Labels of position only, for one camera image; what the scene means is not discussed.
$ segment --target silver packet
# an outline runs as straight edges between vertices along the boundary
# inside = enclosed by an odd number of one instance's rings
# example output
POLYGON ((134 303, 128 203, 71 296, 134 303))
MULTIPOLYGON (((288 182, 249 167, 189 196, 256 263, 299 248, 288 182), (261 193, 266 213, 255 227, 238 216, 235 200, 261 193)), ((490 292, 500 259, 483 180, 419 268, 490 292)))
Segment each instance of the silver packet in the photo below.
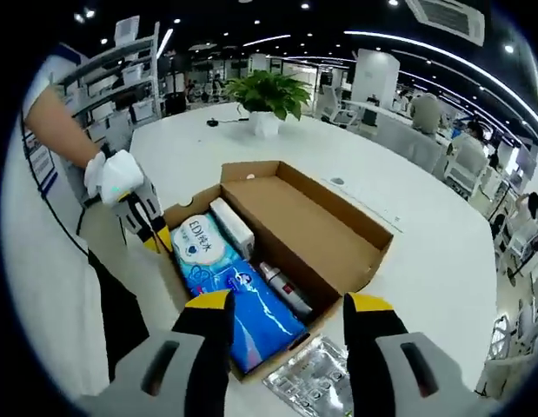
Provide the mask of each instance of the silver packet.
POLYGON ((353 416, 346 357, 329 338, 317 336, 262 382, 304 417, 353 416))

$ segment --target small bottle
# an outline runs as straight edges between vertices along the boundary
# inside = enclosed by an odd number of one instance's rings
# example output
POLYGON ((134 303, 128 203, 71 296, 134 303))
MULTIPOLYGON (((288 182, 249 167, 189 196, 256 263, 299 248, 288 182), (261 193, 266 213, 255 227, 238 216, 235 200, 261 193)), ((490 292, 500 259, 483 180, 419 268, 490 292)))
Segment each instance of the small bottle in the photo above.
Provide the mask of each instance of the small bottle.
POLYGON ((296 287, 289 281, 280 269, 272 268, 267 262, 261 262, 259 265, 265 281, 272 287, 300 317, 304 318, 311 313, 311 307, 300 297, 296 287))

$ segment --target cardboard box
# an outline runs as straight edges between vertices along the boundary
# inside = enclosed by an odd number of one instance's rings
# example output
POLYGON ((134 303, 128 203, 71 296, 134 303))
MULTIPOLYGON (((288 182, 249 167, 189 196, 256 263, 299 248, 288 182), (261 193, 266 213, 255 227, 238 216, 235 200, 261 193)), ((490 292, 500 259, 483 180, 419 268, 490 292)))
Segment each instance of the cardboard box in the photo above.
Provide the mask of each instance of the cardboard box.
MULTIPOLYGON (((238 380, 262 378, 282 365, 316 335, 341 306, 348 291, 359 291, 379 268, 392 235, 329 189, 284 162, 223 165, 219 184, 172 206, 164 218, 170 230, 191 215, 205 213, 221 196, 253 230, 253 265, 267 261, 301 289, 314 310, 309 336, 275 354, 247 374, 232 366, 238 380)), ((171 255, 163 252, 163 277, 181 310, 190 293, 171 255)))

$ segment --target white table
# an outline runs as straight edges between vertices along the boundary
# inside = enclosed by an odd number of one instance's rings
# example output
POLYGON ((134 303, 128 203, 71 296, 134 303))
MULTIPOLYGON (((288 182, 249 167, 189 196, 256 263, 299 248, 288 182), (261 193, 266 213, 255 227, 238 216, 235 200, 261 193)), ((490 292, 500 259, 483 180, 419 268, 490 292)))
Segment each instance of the white table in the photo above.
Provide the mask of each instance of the white table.
MULTIPOLYGON (((485 219, 412 163, 330 124, 292 119, 279 137, 262 140, 243 122, 208 127, 211 117, 238 118, 236 104, 168 117, 134 133, 131 153, 162 206, 189 202, 217 183, 226 162, 283 160, 312 176, 395 235, 362 292, 392 303, 409 331, 423 332, 460 364, 473 389, 496 317, 495 256, 485 219), (333 177, 345 181, 345 191, 324 181, 333 177)), ((343 346, 342 331, 339 312, 322 333, 343 346)), ((233 377, 226 407, 227 415, 296 416, 260 381, 240 384, 233 377)))
MULTIPOLYGON (((402 115, 399 115, 394 111, 384 109, 383 107, 375 106, 374 104, 366 102, 352 102, 350 100, 342 100, 342 102, 351 106, 361 107, 363 109, 374 111, 375 113, 386 117, 390 117, 391 119, 394 119, 397 122, 401 122, 411 128, 412 120, 402 115)), ((435 140, 444 147, 448 147, 448 145, 450 144, 450 141, 445 136, 442 136, 440 134, 435 135, 435 140)))

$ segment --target tissue pack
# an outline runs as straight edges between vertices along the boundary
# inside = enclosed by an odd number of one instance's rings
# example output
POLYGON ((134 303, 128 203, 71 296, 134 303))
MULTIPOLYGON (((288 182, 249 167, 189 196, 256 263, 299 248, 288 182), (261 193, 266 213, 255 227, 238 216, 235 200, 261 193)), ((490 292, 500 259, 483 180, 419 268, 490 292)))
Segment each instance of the tissue pack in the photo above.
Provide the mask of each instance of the tissue pack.
POLYGON ((171 232, 176 261, 193 296, 234 292, 231 355, 247 373, 286 348, 305 327, 221 236, 211 214, 193 215, 171 232))

